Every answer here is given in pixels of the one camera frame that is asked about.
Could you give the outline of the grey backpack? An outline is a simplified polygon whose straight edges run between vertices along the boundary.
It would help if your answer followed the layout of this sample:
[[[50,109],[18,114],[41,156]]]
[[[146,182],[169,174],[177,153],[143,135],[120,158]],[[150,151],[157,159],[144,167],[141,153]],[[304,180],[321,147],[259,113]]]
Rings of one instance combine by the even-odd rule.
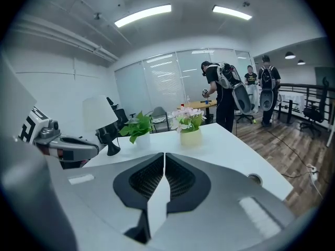
[[[217,83],[223,89],[231,90],[237,109],[242,114],[248,115],[252,110],[252,106],[246,87],[237,69],[233,65],[221,62],[217,67],[217,75]]]
[[[273,66],[261,68],[261,93],[260,93],[260,107],[263,111],[269,111],[272,107],[274,100],[273,89],[276,87],[276,79],[272,76]]]

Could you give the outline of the white shade table lamp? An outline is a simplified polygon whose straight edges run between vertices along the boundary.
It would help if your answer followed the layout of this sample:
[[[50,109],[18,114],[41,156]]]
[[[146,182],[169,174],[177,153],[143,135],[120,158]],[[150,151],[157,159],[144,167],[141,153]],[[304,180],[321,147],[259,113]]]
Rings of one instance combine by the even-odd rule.
[[[105,95],[87,98],[82,103],[83,126],[85,132],[102,130],[101,136],[105,139],[108,150],[107,155],[113,156],[120,152],[120,147],[113,143],[118,135],[114,125],[118,117],[111,108]]]

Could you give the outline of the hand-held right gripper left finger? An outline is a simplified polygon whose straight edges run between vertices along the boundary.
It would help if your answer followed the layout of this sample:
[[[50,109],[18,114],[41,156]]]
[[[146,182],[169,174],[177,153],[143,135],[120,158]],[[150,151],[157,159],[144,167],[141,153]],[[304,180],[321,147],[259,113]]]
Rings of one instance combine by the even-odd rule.
[[[148,199],[137,188],[161,180],[163,153],[120,163],[62,169],[47,157],[52,189],[74,233],[61,251],[165,251],[151,243]]]

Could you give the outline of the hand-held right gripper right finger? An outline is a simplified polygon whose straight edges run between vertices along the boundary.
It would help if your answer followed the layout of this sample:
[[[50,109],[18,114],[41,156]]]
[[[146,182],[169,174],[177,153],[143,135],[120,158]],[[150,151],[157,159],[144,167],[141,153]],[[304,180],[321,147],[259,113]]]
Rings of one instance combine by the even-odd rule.
[[[243,251],[282,232],[295,216],[246,175],[199,159],[166,154],[167,218],[149,241],[159,251]]]

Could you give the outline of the white ceiling pipes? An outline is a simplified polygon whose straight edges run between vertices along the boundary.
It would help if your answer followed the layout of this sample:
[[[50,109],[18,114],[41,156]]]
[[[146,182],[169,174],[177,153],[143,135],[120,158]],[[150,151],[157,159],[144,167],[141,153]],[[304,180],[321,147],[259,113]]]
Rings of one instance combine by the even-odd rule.
[[[112,63],[118,61],[116,55],[110,53],[101,45],[97,45],[61,26],[35,16],[23,14],[11,24],[9,29],[12,32],[25,33],[64,43]]]

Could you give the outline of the black office chair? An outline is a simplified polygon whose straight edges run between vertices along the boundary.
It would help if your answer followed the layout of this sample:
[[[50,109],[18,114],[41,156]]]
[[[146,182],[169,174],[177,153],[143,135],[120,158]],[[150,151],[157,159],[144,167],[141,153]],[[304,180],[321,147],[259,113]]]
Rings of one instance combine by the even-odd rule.
[[[121,130],[124,126],[127,125],[127,122],[129,121],[125,114],[125,111],[123,109],[118,109],[118,104],[114,104],[109,97],[106,98],[112,110],[114,111],[115,115],[118,118],[118,121],[116,122],[116,127],[118,130]]]
[[[322,123],[325,119],[325,105],[329,87],[329,82],[326,77],[322,79],[322,84],[323,88],[319,106],[315,106],[312,101],[310,106],[305,107],[303,114],[308,118],[308,122],[302,122],[299,125],[300,131],[309,129],[312,132],[313,139],[315,138],[315,132],[317,132],[318,136],[321,136],[321,131],[316,127],[316,123]]]
[[[236,123],[239,123],[241,119],[247,119],[251,124],[256,123],[256,120],[253,115],[245,115],[243,114],[237,106],[235,106],[235,121]]]

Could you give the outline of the round wooden table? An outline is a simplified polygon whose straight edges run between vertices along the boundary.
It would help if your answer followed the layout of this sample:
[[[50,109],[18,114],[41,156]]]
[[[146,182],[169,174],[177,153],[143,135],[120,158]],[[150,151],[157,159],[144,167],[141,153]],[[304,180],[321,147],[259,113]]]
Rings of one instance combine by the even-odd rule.
[[[210,113],[210,108],[216,107],[217,101],[214,99],[214,100],[208,100],[208,102],[209,104],[206,105],[205,100],[194,101],[194,102],[190,102],[189,104],[186,103],[184,104],[184,106],[203,110],[205,113],[205,117],[206,117],[205,123],[210,124],[210,123],[213,123],[213,120],[214,120],[214,115]]]

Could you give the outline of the green leafy potted plant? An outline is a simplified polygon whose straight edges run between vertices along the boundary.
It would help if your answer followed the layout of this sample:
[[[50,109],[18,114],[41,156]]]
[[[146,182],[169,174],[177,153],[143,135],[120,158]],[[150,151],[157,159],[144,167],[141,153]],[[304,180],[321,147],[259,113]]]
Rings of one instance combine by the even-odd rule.
[[[151,131],[152,117],[149,113],[143,114],[141,111],[129,119],[119,133],[121,136],[129,136],[130,143],[135,144],[139,150],[145,150],[150,146]]]

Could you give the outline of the pink flower potted plant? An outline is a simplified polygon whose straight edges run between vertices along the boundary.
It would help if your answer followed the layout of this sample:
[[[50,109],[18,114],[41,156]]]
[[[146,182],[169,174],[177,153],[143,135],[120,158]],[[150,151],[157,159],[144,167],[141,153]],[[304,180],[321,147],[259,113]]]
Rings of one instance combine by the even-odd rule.
[[[183,146],[194,147],[202,143],[200,126],[206,117],[200,109],[181,106],[173,111],[169,117],[172,119],[171,129],[180,135]]]

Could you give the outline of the black metal railing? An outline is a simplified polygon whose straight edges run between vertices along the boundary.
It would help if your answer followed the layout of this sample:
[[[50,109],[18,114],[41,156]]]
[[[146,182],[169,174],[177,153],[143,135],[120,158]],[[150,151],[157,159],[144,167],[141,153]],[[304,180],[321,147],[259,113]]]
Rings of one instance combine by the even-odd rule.
[[[310,108],[314,105],[319,108],[321,102],[321,95],[324,89],[323,85],[311,84],[281,84],[280,92],[283,94],[297,93],[304,97],[304,108]],[[335,88],[328,87],[325,100],[325,112],[330,112],[335,104]]]

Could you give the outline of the white power strip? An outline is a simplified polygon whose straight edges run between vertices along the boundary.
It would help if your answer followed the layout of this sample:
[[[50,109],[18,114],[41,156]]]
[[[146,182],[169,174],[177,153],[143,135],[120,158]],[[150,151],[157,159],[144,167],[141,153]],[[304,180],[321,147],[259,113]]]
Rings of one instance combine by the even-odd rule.
[[[318,173],[319,173],[319,171],[312,164],[307,164],[307,168],[308,168],[308,172],[309,172],[311,181],[313,183],[315,183],[318,180]]]

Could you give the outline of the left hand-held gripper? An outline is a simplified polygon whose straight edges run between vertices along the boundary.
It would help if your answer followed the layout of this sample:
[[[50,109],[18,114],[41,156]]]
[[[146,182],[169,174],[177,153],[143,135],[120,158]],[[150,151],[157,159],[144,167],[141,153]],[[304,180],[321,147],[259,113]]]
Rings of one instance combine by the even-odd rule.
[[[36,146],[44,155],[57,157],[63,162],[80,162],[99,154],[98,145],[60,134],[58,122],[34,106],[21,128],[19,138]]]

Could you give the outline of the grey chair patterned cushion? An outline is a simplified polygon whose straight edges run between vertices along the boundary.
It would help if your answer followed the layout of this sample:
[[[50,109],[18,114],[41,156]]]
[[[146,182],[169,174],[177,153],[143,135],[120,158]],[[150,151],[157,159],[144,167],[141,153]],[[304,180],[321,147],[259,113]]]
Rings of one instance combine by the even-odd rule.
[[[162,107],[155,107],[151,113],[151,118],[154,132],[158,133],[157,125],[162,123],[166,123],[167,131],[170,131],[168,113]]]

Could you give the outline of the white cloth covered table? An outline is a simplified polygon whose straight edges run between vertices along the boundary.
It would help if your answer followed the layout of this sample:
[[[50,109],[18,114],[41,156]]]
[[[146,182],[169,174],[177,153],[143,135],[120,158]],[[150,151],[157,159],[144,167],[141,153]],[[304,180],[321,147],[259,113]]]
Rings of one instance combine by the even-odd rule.
[[[283,109],[287,108],[286,124],[291,124],[291,118],[294,111],[302,114],[305,108],[305,95],[298,92],[283,92],[279,94],[277,109],[277,119],[281,118]]]

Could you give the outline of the long ceiling light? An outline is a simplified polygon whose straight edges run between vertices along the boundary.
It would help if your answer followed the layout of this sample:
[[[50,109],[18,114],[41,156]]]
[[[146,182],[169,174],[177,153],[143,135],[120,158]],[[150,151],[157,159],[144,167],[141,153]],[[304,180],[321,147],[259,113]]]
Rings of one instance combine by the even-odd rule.
[[[158,14],[164,14],[164,13],[169,13],[172,10],[171,4],[167,5],[162,5],[162,6],[157,6],[149,9],[145,9],[136,13],[133,13],[131,15],[128,15],[118,21],[115,22],[116,27],[120,28],[125,25],[128,25],[132,22],[135,22],[137,20],[147,18],[150,16],[158,15]]]
[[[252,16],[250,16],[248,14],[245,14],[243,12],[239,12],[237,10],[233,10],[233,9],[230,9],[230,8],[225,8],[225,7],[221,7],[221,6],[217,6],[217,5],[215,5],[213,7],[212,11],[214,13],[234,16],[234,17],[244,19],[244,20],[250,20],[252,18]]]

